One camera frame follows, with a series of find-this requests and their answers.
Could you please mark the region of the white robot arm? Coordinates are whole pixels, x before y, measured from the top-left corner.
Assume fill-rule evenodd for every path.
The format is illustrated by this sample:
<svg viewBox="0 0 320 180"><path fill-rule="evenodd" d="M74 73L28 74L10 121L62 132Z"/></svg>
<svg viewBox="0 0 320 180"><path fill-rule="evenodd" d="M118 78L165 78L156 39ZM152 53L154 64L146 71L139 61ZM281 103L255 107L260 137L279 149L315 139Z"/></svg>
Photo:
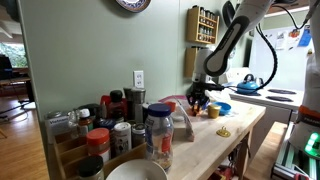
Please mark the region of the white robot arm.
<svg viewBox="0 0 320 180"><path fill-rule="evenodd" d="M218 77L229 68L229 55L239 39L252 30L266 15L275 0L243 0L222 39L214 50L200 49L194 61L192 85L186 94L192 109L199 109L209 98L205 91L222 91L224 86L208 83L207 77Z"/></svg>

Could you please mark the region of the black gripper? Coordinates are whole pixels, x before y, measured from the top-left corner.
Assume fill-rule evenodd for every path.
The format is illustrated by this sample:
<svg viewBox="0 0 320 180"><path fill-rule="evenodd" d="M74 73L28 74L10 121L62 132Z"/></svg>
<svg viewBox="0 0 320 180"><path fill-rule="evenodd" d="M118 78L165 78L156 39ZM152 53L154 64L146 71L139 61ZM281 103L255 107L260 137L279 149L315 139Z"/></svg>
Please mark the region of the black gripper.
<svg viewBox="0 0 320 180"><path fill-rule="evenodd" d="M204 74L194 73L192 76L192 85L188 90L187 101L193 111L196 110L196 102L200 99L199 107L205 110L210 99L205 96L205 91L216 90L222 91L224 87L214 82L208 82L208 76Z"/></svg>

